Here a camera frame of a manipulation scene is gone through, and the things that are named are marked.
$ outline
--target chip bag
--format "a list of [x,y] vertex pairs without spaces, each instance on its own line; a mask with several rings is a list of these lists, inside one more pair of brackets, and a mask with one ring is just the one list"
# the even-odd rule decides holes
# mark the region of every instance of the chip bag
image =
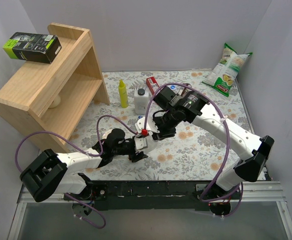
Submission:
[[229,97],[230,88],[240,68],[250,55],[252,55],[252,52],[238,55],[236,51],[225,43],[222,59],[206,79],[203,80],[203,83],[212,86],[223,95]]

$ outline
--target white bottle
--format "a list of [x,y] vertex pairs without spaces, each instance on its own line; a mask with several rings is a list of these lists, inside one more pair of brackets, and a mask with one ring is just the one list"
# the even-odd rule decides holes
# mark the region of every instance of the white bottle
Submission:
[[145,89],[135,89],[134,93],[135,113],[146,114],[149,103],[149,93]]

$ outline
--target red object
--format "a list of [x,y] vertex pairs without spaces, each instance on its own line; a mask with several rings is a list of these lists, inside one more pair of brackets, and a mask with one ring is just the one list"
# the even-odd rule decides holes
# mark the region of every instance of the red object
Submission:
[[141,130],[141,135],[143,135],[143,136],[148,136],[148,130],[146,130],[146,129],[142,129],[142,130]]
[[146,79],[146,84],[152,95],[159,88],[159,85],[153,76]]

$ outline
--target product box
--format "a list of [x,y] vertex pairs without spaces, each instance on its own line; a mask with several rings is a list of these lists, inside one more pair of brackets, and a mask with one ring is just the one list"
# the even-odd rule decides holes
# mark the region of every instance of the product box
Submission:
[[147,84],[152,95],[159,88],[159,85],[153,76],[146,79],[146,84]]
[[2,48],[11,59],[50,64],[61,45],[54,35],[15,32]]

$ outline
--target floral table surface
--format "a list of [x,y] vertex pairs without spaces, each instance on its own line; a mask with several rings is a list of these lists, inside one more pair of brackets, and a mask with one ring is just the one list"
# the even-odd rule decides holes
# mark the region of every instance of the floral table surface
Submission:
[[[107,86],[110,105],[92,102],[72,134],[70,140],[87,149],[97,143],[96,122],[102,115],[113,115],[124,121],[133,130],[138,115],[134,112],[133,95],[135,88],[145,88],[147,77],[154,76],[159,85],[178,82],[190,83],[228,115],[232,121],[242,128],[251,131],[247,115],[235,85],[230,90],[230,96],[225,97],[211,87],[201,83],[208,71],[120,71],[104,72],[103,76]],[[119,80],[123,79],[128,93],[129,107],[122,108],[118,93]],[[150,112],[157,111],[159,107],[153,103]],[[109,128],[121,128],[126,137],[132,136],[125,127],[112,118],[100,121],[101,136]],[[214,138],[207,131],[190,123],[181,123],[177,126],[175,137],[167,138],[158,143],[155,150],[137,163],[129,161],[128,156],[117,156],[114,160],[99,169],[87,168],[84,173],[92,180],[212,180],[218,171],[225,154],[225,145]],[[227,166],[238,159],[234,151],[230,151]],[[264,180],[261,173],[259,180]]]

